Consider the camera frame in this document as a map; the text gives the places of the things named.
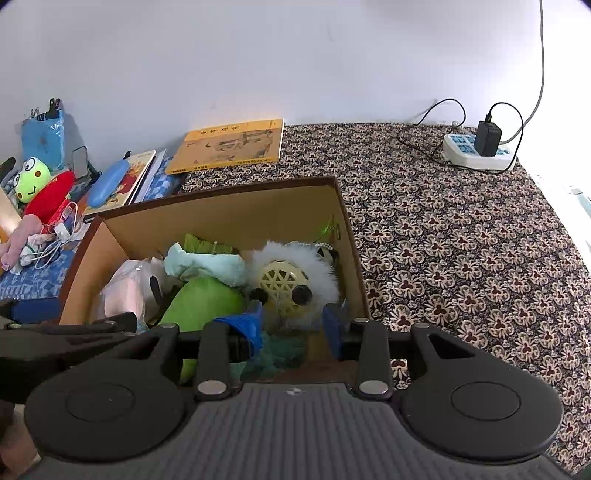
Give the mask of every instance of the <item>metal rivet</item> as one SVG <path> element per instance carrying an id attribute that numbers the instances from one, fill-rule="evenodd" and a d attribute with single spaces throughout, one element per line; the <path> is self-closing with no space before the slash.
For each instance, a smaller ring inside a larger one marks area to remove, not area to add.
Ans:
<path id="1" fill-rule="evenodd" d="M 383 395 L 388 391 L 388 384 L 381 380 L 366 380 L 359 389 L 366 395 Z"/>
<path id="2" fill-rule="evenodd" d="M 205 380 L 197 386 L 197 390 L 203 395 L 221 395 L 226 389 L 226 384 L 219 380 Z"/>

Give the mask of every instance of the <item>patterned carpet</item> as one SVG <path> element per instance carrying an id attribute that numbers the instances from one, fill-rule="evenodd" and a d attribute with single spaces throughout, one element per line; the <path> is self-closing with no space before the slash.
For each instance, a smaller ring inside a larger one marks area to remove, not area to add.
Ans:
<path id="1" fill-rule="evenodd" d="M 279 163 L 191 173 L 181 191 L 336 176 L 373 317 L 434 323 L 552 385 L 565 415 L 549 453 L 577 472 L 591 459 L 591 277 L 578 251 L 523 168 L 439 166 L 396 142 L 400 127 L 286 127 Z M 409 138 L 431 151 L 444 130 Z M 405 362 L 392 367 L 405 388 Z"/>

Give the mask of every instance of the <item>red plush toy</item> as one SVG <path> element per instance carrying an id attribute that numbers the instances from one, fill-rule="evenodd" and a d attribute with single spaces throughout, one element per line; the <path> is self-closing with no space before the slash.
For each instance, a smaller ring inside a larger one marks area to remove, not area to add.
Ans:
<path id="1" fill-rule="evenodd" d="M 66 196 L 74 185 L 74 173 L 65 171 L 60 173 L 33 197 L 25 207 L 25 215 L 37 215 L 43 225 L 48 225 L 51 219 L 60 214 L 69 202 Z"/>

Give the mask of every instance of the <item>book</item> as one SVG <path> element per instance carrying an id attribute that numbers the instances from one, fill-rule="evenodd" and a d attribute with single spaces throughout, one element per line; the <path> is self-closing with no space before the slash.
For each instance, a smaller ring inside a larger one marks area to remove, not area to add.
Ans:
<path id="1" fill-rule="evenodd" d="M 115 191 L 100 207 L 86 207 L 83 216 L 95 215 L 100 212 L 107 212 L 122 207 L 123 205 L 127 205 L 128 200 L 133 197 L 136 189 L 144 178 L 155 155 L 156 150 L 149 150 L 137 155 L 131 155 L 127 159 L 129 161 L 129 170 L 119 182 Z"/>
<path id="2" fill-rule="evenodd" d="M 194 130 L 183 140 L 166 173 L 276 162 L 282 138 L 283 119 Z"/>
<path id="3" fill-rule="evenodd" d="M 152 185 L 152 180 L 154 179 L 156 172 L 162 165 L 162 161 L 164 160 L 164 156 L 166 155 L 166 149 L 158 152 L 156 157 L 152 160 L 144 179 L 142 180 L 141 185 L 137 189 L 137 193 L 133 199 L 131 199 L 130 203 L 140 203 L 144 201 L 148 190 L 150 189 L 150 185 Z"/>

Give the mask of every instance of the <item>white fluffy stuffed toy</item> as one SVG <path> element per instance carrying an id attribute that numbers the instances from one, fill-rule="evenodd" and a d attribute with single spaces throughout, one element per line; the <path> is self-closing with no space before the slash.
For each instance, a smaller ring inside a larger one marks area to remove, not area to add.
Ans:
<path id="1" fill-rule="evenodd" d="M 271 304 L 291 328 L 318 327 L 327 303 L 339 301 L 333 268 L 313 244 L 267 242 L 248 262 L 251 298 Z"/>

